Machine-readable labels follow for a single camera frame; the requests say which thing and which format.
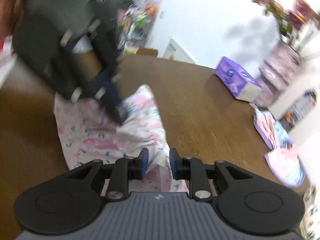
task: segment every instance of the pink vase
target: pink vase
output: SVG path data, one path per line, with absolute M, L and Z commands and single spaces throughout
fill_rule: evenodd
M 259 107 L 273 104 L 300 71 L 301 57 L 288 44 L 279 41 L 259 67 L 257 78 L 262 92 L 255 100 Z

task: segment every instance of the pink floral fabric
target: pink floral fabric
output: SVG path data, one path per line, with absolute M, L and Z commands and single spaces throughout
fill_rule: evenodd
M 62 151 L 69 169 L 94 159 L 115 163 L 124 156 L 137 157 L 143 147 L 149 150 L 149 164 L 143 181 L 129 182 L 130 191 L 188 192 L 185 181 L 175 181 L 169 167 L 169 146 L 154 95 L 142 85 L 124 105 L 129 116 L 115 125 L 93 99 L 76 104 L 56 94 L 54 114 Z

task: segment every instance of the purple box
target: purple box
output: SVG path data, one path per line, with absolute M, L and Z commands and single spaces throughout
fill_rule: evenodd
M 251 102 L 262 91 L 259 83 L 243 67 L 227 57 L 222 57 L 215 74 L 236 99 Z

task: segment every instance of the brown tabletop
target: brown tabletop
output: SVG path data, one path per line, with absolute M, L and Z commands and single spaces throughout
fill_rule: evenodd
M 268 151 L 252 124 L 253 109 L 234 99 L 206 67 L 130 56 L 119 65 L 124 97 L 151 87 L 170 147 L 204 163 L 223 159 L 276 181 L 263 155 Z M 20 230 L 12 205 L 25 189 L 65 171 L 53 115 L 54 93 L 16 66 L 0 90 L 0 232 L 10 240 Z M 307 181 L 298 189 L 308 185 Z

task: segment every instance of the gray gripper base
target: gray gripper base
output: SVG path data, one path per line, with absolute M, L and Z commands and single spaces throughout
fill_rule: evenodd
M 133 192 L 122 202 L 107 204 L 100 216 L 79 231 L 43 236 L 27 231 L 16 240 L 302 240 L 295 232 L 251 236 L 226 225 L 208 203 L 186 193 Z

